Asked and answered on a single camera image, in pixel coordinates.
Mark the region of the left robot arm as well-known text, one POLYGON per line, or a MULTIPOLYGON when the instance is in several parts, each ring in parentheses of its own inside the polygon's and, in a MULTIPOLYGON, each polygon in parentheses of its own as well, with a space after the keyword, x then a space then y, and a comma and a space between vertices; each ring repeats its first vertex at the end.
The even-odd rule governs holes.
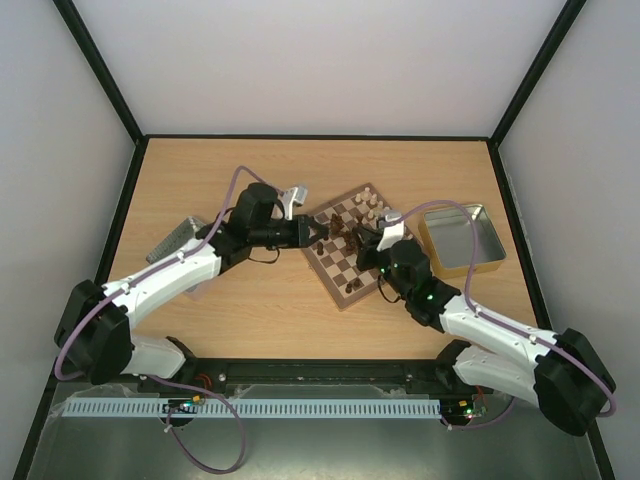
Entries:
POLYGON ((182 342, 139 336, 134 329, 174 297, 247 260, 256 247, 278 252, 327 238, 328 227, 293 211, 306 194, 302 186, 279 193, 265 183, 252 183, 234 207, 182 236, 143 270, 103 285, 91 280, 77 284, 54 335, 61 349, 58 359, 70 360, 94 385, 121 374, 187 377, 193 355, 182 342))

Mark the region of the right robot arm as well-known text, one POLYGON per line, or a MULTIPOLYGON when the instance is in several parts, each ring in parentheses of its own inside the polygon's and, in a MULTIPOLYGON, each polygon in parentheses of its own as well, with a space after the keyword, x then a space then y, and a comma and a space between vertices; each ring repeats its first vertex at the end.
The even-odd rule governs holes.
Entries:
POLYGON ((497 390, 574 436, 615 413, 615 382, 583 334, 527 326, 474 302, 432 273, 417 241, 391 228, 357 227, 354 235, 360 269, 376 270, 417 323, 456 336, 436 367, 443 389, 497 390))

